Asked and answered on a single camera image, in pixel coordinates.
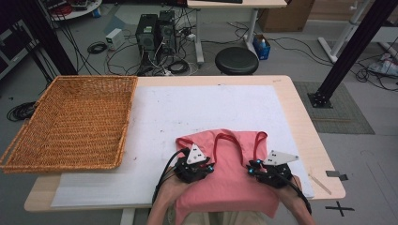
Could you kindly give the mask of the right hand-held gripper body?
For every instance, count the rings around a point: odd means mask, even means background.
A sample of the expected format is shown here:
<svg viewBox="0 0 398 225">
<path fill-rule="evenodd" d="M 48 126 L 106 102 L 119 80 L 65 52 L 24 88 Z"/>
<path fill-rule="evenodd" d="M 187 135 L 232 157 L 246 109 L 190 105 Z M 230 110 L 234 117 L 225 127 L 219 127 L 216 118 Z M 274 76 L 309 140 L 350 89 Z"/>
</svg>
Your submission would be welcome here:
<svg viewBox="0 0 398 225">
<path fill-rule="evenodd" d="M 272 150 L 264 160 L 256 160 L 260 169 L 256 173 L 257 181 L 273 188 L 287 186 L 292 178 L 292 172 L 288 163 L 298 159 L 297 155 Z"/>
</svg>

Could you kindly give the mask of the pink tank top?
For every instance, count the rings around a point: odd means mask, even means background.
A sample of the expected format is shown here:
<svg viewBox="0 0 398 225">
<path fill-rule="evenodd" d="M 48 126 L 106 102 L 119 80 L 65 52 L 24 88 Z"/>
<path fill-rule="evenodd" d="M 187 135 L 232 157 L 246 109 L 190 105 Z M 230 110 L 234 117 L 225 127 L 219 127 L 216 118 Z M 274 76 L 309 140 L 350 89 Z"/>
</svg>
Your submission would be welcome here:
<svg viewBox="0 0 398 225">
<path fill-rule="evenodd" d="M 267 157 L 267 137 L 264 131 L 212 129 L 177 138 L 179 149 L 197 145 L 210 158 L 214 172 L 177 199 L 176 225 L 191 213 L 254 211 L 274 217 L 278 197 L 246 168 L 251 160 Z"/>
</svg>

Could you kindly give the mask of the wicker basket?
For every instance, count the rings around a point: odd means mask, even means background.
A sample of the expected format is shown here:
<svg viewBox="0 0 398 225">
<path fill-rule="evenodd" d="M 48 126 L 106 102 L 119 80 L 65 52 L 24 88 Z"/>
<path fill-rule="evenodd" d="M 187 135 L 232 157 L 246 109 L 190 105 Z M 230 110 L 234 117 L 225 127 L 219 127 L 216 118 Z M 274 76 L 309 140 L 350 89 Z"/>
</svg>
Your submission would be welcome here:
<svg viewBox="0 0 398 225">
<path fill-rule="evenodd" d="M 136 76 L 58 76 L 0 157 L 3 173 L 109 170 L 123 158 Z"/>
</svg>

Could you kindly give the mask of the thin wooden stick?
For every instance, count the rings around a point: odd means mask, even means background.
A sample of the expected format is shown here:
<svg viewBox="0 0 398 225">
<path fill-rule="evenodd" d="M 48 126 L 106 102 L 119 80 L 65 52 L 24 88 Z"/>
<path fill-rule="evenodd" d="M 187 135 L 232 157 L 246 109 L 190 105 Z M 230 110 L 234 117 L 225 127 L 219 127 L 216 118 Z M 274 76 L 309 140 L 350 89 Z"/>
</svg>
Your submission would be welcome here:
<svg viewBox="0 0 398 225">
<path fill-rule="evenodd" d="M 318 184 L 325 192 L 327 192 L 329 195 L 331 195 L 331 191 L 320 181 L 318 180 L 315 176 L 312 174 L 308 173 L 308 176 L 316 183 Z"/>
</svg>

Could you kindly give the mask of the black tape piece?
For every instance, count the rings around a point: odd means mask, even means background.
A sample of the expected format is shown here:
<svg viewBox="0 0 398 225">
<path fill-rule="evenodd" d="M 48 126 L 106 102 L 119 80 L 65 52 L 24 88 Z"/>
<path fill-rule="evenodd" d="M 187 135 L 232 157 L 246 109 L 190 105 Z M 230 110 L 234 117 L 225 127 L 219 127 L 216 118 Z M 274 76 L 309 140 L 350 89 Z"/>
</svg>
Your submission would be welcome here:
<svg viewBox="0 0 398 225">
<path fill-rule="evenodd" d="M 327 177 L 337 177 L 340 179 L 340 181 L 346 181 L 348 180 L 348 177 L 346 174 L 342 174 L 339 171 L 326 171 Z"/>
</svg>

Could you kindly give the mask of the white paper table cover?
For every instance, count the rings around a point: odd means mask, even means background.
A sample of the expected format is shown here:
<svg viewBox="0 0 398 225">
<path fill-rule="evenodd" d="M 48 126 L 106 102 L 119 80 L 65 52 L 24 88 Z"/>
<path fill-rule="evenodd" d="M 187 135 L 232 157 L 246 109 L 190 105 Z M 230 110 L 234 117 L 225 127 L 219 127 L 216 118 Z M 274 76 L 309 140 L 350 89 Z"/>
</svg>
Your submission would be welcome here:
<svg viewBox="0 0 398 225">
<path fill-rule="evenodd" d="M 140 86 L 121 165 L 62 174 L 51 207 L 149 205 L 176 138 L 217 128 L 264 131 L 269 150 L 300 155 L 270 85 Z"/>
</svg>

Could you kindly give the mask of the white table leg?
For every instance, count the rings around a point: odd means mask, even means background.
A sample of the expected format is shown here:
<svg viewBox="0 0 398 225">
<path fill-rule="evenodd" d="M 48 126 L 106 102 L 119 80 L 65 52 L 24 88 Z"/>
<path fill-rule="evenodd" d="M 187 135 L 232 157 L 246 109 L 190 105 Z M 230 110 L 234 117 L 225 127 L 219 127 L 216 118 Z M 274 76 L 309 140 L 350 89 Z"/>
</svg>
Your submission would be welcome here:
<svg viewBox="0 0 398 225">
<path fill-rule="evenodd" d="M 135 209 L 125 208 L 122 211 L 120 225 L 133 225 L 134 218 L 135 218 Z"/>
</svg>

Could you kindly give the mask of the black round stool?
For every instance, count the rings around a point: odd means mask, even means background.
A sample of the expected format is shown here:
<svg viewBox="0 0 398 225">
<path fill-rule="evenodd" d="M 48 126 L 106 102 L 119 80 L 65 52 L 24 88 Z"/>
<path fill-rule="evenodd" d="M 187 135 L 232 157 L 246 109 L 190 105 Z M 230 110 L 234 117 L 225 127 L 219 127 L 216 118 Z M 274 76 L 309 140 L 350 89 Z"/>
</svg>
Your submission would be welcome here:
<svg viewBox="0 0 398 225">
<path fill-rule="evenodd" d="M 252 75 L 259 67 L 257 56 L 241 47 L 230 47 L 216 54 L 215 65 L 227 75 Z"/>
</svg>

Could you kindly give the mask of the blue box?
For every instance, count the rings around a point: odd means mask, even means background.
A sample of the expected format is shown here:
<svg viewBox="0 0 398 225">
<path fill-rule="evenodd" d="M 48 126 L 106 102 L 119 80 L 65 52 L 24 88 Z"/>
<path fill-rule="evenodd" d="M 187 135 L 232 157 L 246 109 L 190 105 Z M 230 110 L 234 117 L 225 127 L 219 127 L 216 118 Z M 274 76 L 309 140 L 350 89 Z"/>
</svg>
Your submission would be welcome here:
<svg viewBox="0 0 398 225">
<path fill-rule="evenodd" d="M 260 60 L 267 60 L 270 52 L 270 44 L 263 35 L 253 37 L 253 47 Z"/>
</svg>

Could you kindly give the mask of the large black computer tower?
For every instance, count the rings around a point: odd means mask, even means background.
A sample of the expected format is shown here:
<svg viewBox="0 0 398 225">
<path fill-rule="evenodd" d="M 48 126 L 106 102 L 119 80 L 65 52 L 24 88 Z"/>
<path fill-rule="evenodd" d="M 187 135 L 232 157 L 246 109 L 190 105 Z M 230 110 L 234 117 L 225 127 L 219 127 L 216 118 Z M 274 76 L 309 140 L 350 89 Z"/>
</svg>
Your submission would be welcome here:
<svg viewBox="0 0 398 225">
<path fill-rule="evenodd" d="M 135 32 L 142 63 L 149 65 L 154 61 L 155 51 L 159 47 L 157 37 L 157 14 L 142 14 Z"/>
</svg>

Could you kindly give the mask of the crumpled plastic bag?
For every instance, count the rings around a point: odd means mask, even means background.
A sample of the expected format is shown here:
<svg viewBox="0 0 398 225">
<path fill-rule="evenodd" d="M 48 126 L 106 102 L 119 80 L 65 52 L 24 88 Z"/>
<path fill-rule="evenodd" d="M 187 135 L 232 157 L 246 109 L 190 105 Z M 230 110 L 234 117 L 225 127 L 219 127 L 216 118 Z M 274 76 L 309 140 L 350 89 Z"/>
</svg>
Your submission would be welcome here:
<svg viewBox="0 0 398 225">
<path fill-rule="evenodd" d="M 398 63 L 389 53 L 384 53 L 380 60 L 372 63 L 368 69 L 375 73 L 398 77 Z"/>
</svg>

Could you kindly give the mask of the white desk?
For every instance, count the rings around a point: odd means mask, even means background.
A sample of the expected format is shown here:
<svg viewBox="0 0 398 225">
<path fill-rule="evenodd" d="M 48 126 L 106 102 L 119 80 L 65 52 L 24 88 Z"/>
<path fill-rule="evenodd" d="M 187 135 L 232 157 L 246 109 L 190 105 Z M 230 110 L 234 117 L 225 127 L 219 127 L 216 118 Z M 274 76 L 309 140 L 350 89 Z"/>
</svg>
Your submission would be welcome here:
<svg viewBox="0 0 398 225">
<path fill-rule="evenodd" d="M 249 8 L 251 10 L 249 31 L 244 36 L 243 40 L 248 50 L 255 53 L 253 48 L 253 31 L 257 19 L 258 11 L 261 8 L 285 8 L 287 3 L 285 0 L 242 0 L 241 3 L 224 3 L 216 1 L 203 0 L 187 0 L 187 7 L 195 11 L 196 33 L 194 39 L 194 48 L 196 63 L 202 66 L 205 63 L 205 57 L 202 48 L 201 40 L 201 10 L 203 8 Z"/>
</svg>

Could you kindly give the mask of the round white table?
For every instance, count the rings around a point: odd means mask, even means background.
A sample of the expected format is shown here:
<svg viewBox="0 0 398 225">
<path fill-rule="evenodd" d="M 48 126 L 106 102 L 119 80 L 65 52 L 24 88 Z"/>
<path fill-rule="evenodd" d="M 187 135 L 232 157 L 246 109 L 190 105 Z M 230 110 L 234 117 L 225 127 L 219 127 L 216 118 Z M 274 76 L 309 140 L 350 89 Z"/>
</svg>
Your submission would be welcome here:
<svg viewBox="0 0 398 225">
<path fill-rule="evenodd" d="M 53 21 L 75 19 L 94 12 L 102 0 L 39 0 Z"/>
</svg>

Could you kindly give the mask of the black equipment rack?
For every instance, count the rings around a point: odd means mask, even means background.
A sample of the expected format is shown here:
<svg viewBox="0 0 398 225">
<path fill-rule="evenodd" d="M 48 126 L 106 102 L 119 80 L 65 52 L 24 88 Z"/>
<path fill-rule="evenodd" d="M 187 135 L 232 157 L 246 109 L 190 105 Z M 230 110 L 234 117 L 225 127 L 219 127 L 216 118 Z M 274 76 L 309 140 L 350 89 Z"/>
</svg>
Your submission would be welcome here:
<svg viewBox="0 0 398 225">
<path fill-rule="evenodd" d="M 55 77 L 47 53 L 23 20 L 9 25 L 0 24 L 0 80 L 27 57 L 35 61 L 47 81 Z"/>
</svg>

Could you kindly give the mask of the black metal post with foot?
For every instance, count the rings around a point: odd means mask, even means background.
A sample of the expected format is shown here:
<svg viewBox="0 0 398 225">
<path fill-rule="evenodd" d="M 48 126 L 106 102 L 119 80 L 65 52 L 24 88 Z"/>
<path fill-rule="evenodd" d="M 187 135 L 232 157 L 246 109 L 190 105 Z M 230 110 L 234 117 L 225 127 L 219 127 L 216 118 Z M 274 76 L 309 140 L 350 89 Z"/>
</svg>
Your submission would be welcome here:
<svg viewBox="0 0 398 225">
<path fill-rule="evenodd" d="M 397 6 L 398 0 L 374 1 L 326 79 L 315 93 L 307 94 L 314 108 L 330 108 L 334 91 Z"/>
</svg>

